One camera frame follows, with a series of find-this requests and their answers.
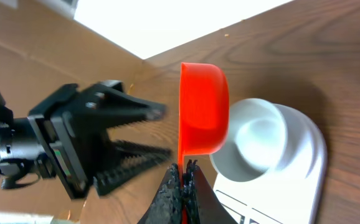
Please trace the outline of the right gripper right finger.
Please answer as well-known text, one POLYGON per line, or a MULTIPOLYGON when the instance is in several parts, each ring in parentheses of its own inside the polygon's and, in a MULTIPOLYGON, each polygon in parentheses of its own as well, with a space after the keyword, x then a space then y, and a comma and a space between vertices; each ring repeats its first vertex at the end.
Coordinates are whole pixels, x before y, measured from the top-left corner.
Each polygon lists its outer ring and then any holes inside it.
POLYGON ((182 198, 187 224, 237 224, 219 202, 197 161, 189 160, 182 175, 182 198))

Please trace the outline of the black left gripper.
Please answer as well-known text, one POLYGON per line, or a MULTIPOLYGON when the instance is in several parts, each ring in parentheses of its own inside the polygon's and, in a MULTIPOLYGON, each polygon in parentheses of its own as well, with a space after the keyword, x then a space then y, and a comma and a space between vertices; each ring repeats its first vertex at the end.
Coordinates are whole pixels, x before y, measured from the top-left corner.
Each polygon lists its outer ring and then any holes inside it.
POLYGON ((166 105, 124 92, 123 82, 105 80, 83 91, 65 84, 33 108, 28 120, 71 199, 91 186, 106 196, 127 181, 168 160, 172 150, 113 141, 108 128, 157 121, 166 105))

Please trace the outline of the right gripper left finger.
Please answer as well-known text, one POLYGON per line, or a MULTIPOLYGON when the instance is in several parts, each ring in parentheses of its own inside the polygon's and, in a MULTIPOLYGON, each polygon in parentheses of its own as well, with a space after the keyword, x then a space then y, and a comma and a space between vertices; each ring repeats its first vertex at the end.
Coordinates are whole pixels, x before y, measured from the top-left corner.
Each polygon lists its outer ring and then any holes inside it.
POLYGON ((138 224, 181 224, 183 202, 177 164, 171 164, 138 224))

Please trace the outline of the red plastic measuring scoop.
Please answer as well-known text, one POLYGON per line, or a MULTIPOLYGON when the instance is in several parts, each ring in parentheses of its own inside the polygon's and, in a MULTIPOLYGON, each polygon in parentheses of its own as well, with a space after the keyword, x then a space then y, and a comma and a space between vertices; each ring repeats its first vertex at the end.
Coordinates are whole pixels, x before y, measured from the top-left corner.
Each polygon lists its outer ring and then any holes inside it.
POLYGON ((187 156, 211 155, 223 145, 229 122, 229 88, 223 71, 208 63, 181 64, 178 167, 181 187, 187 156))

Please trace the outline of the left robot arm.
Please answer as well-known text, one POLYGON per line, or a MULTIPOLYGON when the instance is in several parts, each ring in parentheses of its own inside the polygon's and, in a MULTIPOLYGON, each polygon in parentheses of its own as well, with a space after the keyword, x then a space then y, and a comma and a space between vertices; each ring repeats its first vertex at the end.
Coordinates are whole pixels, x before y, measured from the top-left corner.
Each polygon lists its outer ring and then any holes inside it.
POLYGON ((168 161, 171 150, 125 140, 112 141, 110 128, 163 118, 166 107, 126 94, 123 83, 105 80, 79 90, 62 85, 15 118, 0 94, 0 182, 23 188, 22 179, 59 178, 72 199, 90 188, 105 196, 142 172, 168 161))

